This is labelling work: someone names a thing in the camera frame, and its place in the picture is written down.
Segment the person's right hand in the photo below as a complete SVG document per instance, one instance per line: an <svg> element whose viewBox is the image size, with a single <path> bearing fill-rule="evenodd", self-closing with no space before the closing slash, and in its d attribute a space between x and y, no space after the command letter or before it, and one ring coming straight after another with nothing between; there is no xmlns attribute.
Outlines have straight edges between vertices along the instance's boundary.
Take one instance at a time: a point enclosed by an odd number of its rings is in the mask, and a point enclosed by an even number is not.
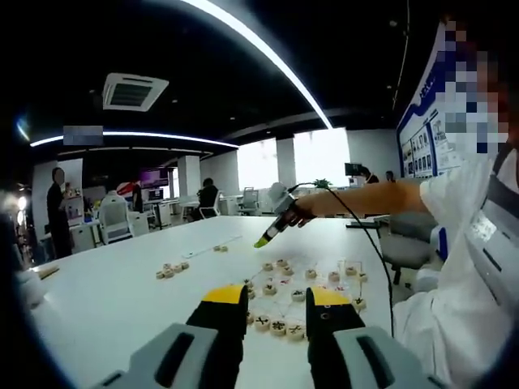
<svg viewBox="0 0 519 389"><path fill-rule="evenodd" d="M285 220L289 227L303 227L311 220L315 219L309 207L306 207L300 200L295 200L285 214Z"/></svg>

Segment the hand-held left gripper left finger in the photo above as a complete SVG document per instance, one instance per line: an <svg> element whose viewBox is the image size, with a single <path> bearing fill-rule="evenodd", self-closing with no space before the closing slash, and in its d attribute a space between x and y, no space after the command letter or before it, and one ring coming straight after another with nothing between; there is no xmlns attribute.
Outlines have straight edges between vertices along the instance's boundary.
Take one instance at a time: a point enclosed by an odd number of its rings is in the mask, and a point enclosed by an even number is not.
<svg viewBox="0 0 519 389"><path fill-rule="evenodd" d="M185 323L174 323L130 357L102 388L233 388L247 333L248 287L206 294Z"/></svg>

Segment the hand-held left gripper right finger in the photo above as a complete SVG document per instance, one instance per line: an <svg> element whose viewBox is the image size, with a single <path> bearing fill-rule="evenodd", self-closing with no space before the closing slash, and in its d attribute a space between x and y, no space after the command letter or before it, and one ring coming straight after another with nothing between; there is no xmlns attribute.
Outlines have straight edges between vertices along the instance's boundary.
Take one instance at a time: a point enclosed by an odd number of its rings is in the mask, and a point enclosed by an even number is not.
<svg viewBox="0 0 519 389"><path fill-rule="evenodd" d="M316 388L444 388L418 358L354 305L321 287L306 291L307 360Z"/></svg>

